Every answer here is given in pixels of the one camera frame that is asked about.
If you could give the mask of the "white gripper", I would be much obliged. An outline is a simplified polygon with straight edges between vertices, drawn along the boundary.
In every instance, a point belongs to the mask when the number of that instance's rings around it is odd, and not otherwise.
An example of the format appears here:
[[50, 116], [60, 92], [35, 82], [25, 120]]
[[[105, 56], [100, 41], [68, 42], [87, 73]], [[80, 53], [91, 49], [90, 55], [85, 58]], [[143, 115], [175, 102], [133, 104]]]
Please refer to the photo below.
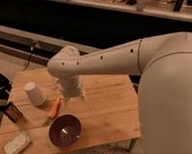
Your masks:
[[65, 78], [58, 78], [56, 79], [56, 83], [58, 85], [59, 91], [64, 96], [62, 98], [62, 103], [64, 104], [64, 106], [67, 106], [70, 98], [75, 96], [80, 96], [81, 100], [87, 101], [86, 94], [83, 94], [80, 77], [70, 76]]

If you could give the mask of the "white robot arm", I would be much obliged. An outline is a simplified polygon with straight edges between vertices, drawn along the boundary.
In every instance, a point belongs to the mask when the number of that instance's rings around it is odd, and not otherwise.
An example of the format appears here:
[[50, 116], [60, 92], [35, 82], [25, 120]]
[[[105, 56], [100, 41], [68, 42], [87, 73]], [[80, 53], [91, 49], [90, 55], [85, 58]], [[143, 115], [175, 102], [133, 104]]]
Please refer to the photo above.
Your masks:
[[86, 55], [69, 45], [47, 66], [68, 98], [80, 95], [83, 74], [140, 76], [143, 151], [192, 154], [192, 32], [145, 37]]

